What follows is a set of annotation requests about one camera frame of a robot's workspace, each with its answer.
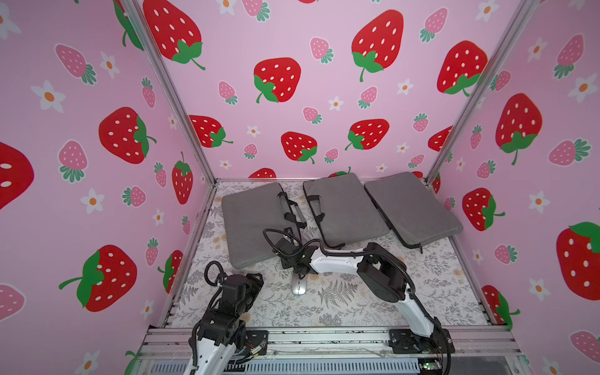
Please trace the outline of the grey laptop bag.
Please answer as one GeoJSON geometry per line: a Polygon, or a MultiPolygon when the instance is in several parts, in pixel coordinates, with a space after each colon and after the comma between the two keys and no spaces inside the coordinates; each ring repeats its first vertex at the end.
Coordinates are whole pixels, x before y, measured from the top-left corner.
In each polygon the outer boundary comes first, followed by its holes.
{"type": "Polygon", "coordinates": [[[229,260],[237,270],[276,256],[263,230],[290,229],[300,239],[307,226],[298,203],[278,183],[226,195],[222,209],[229,260]]]}
{"type": "Polygon", "coordinates": [[[341,249],[389,233],[354,173],[306,181],[302,188],[327,247],[341,249]]]}
{"type": "Polygon", "coordinates": [[[406,248],[421,250],[459,234],[463,225],[444,208],[421,179],[404,172],[364,184],[388,227],[406,248]]]}

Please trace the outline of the aluminium frame post left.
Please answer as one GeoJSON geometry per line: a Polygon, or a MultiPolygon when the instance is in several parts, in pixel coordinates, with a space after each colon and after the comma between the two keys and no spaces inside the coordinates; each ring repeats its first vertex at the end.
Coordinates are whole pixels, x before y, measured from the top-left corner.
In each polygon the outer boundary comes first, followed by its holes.
{"type": "Polygon", "coordinates": [[[186,137],[187,143],[192,149],[195,159],[205,174],[208,184],[215,186],[217,184],[217,179],[214,177],[206,156],[203,153],[203,147],[198,140],[192,122],[190,121],[188,114],[186,113],[181,102],[181,98],[178,95],[177,89],[173,85],[173,81],[163,61],[163,56],[159,53],[159,49],[157,48],[156,42],[154,41],[152,33],[148,27],[148,23],[143,15],[142,6],[138,1],[132,0],[123,1],[123,6],[128,12],[132,27],[137,33],[140,42],[145,49],[145,53],[152,64],[152,68],[159,79],[167,100],[173,109],[173,114],[179,122],[181,130],[186,137]]]}

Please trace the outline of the silver computer mouse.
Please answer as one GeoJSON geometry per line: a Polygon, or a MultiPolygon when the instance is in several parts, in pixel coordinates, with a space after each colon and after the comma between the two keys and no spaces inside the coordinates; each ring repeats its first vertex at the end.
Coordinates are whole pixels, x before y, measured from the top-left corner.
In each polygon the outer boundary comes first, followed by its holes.
{"type": "Polygon", "coordinates": [[[292,294],[293,295],[304,295],[307,289],[308,277],[302,276],[298,273],[292,274],[292,294]]]}

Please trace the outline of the aluminium frame post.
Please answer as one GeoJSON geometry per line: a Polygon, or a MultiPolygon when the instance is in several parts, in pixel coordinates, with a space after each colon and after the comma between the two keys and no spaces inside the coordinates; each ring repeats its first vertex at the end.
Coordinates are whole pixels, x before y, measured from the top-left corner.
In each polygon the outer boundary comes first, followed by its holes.
{"type": "Polygon", "coordinates": [[[438,173],[441,172],[449,153],[453,150],[454,146],[461,138],[465,127],[468,125],[473,114],[476,112],[478,103],[486,95],[488,86],[492,82],[492,78],[509,57],[512,48],[518,42],[519,37],[527,27],[531,17],[533,17],[538,5],[539,1],[535,0],[523,0],[520,2],[510,22],[508,23],[506,30],[499,39],[495,51],[489,58],[488,64],[485,67],[481,78],[478,80],[475,89],[473,89],[473,92],[470,94],[470,98],[467,99],[464,107],[453,124],[453,128],[447,137],[446,142],[442,147],[442,151],[435,161],[435,164],[431,167],[429,174],[425,178],[424,181],[426,186],[431,187],[434,178],[438,173]]]}
{"type": "Polygon", "coordinates": [[[177,89],[173,85],[173,81],[163,61],[163,56],[159,53],[159,49],[157,48],[156,42],[154,41],[152,33],[148,27],[148,23],[143,15],[142,6],[138,1],[132,0],[123,1],[123,6],[128,12],[132,27],[137,33],[140,42],[145,49],[145,53],[152,64],[152,68],[159,79],[167,100],[173,109],[173,114],[179,122],[181,130],[186,137],[187,143],[192,149],[195,159],[205,174],[208,184],[215,186],[217,184],[217,179],[214,177],[206,156],[203,153],[203,147],[198,140],[192,122],[190,121],[188,114],[186,113],[181,102],[181,98],[178,95],[177,89]]]}

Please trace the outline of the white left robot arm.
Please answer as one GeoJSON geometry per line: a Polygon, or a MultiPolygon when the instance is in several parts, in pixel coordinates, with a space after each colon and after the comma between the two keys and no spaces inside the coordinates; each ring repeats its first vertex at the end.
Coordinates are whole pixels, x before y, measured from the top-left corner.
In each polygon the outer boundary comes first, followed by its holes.
{"type": "Polygon", "coordinates": [[[266,345],[248,346],[242,315],[253,307],[264,286],[263,275],[228,275],[218,261],[204,270],[207,284],[217,287],[201,320],[192,328],[188,343],[192,356],[185,374],[221,374],[228,366],[240,366],[258,356],[266,345]]]}

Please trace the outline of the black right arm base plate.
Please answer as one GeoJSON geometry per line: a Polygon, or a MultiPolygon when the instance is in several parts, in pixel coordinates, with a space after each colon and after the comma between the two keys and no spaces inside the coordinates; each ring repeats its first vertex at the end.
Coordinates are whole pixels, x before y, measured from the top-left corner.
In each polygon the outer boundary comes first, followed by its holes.
{"type": "Polygon", "coordinates": [[[430,337],[419,336],[410,329],[390,330],[389,346],[395,354],[441,355],[456,352],[448,330],[439,327],[434,327],[430,337]]]}

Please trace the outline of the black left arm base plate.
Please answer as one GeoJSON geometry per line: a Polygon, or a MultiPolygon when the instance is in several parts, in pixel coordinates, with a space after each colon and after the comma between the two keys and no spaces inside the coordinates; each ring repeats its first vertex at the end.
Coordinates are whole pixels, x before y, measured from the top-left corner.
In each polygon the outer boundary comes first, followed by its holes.
{"type": "Polygon", "coordinates": [[[267,354],[269,341],[269,331],[250,330],[246,331],[245,338],[241,341],[241,346],[237,348],[235,357],[245,356],[264,356],[267,354]]]}

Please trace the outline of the floral patterned table mat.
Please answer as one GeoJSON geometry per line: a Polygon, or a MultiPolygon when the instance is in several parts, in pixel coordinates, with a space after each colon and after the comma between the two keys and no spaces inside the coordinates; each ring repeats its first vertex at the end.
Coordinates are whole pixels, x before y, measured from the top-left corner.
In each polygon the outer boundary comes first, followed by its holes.
{"type": "MultiPolygon", "coordinates": [[[[259,186],[258,182],[218,185],[181,297],[168,320],[173,328],[192,327],[206,311],[216,292],[203,276],[210,261],[217,260],[226,272],[235,272],[228,256],[222,198],[259,186]]],[[[420,301],[443,325],[490,323],[448,239],[422,250],[404,247],[393,233],[376,242],[407,265],[420,301]]],[[[283,269],[278,258],[251,265],[242,272],[261,273],[265,281],[253,307],[243,316],[250,328],[392,327],[406,323],[396,306],[377,298],[356,275],[311,274],[306,293],[293,295],[292,272],[283,269]]]]}

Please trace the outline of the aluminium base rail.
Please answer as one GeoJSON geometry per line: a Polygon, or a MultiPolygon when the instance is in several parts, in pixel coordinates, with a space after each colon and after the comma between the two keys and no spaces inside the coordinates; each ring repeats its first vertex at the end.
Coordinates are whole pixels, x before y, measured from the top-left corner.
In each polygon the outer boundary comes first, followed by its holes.
{"type": "Polygon", "coordinates": [[[513,335],[497,326],[452,326],[456,352],[395,354],[389,331],[405,327],[270,327],[267,354],[226,374],[531,374],[513,335]]]}

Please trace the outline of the aluminium frame post right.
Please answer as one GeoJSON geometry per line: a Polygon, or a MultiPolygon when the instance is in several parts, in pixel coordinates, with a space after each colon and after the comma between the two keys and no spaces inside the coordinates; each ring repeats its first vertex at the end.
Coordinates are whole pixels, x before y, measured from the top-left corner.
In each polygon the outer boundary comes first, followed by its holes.
{"type": "Polygon", "coordinates": [[[499,39],[495,51],[489,58],[488,64],[485,67],[481,78],[478,80],[475,89],[473,89],[473,92],[470,94],[470,98],[467,99],[464,107],[453,124],[453,128],[447,137],[446,142],[442,147],[442,151],[435,161],[435,164],[431,167],[429,174],[425,178],[424,181],[426,186],[431,187],[434,178],[438,173],[441,172],[449,153],[453,150],[454,146],[461,138],[465,127],[468,125],[473,114],[476,112],[478,103],[486,95],[488,86],[492,82],[492,78],[509,57],[512,48],[518,42],[519,37],[527,27],[531,17],[533,17],[538,5],[539,1],[535,0],[523,0],[520,2],[510,22],[508,23],[506,30],[499,39]]]}

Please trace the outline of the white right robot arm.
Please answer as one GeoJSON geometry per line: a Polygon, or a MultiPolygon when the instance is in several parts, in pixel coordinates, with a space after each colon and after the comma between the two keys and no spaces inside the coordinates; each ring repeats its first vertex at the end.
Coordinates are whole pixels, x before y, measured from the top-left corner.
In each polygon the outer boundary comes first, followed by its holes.
{"type": "Polygon", "coordinates": [[[418,299],[417,288],[406,265],[375,242],[363,249],[328,249],[323,240],[311,239],[305,243],[290,229],[267,228],[262,235],[273,252],[280,258],[284,269],[292,270],[292,293],[304,295],[310,274],[355,274],[379,299],[396,306],[409,325],[409,336],[417,343],[440,353],[453,353],[453,340],[418,299]]]}

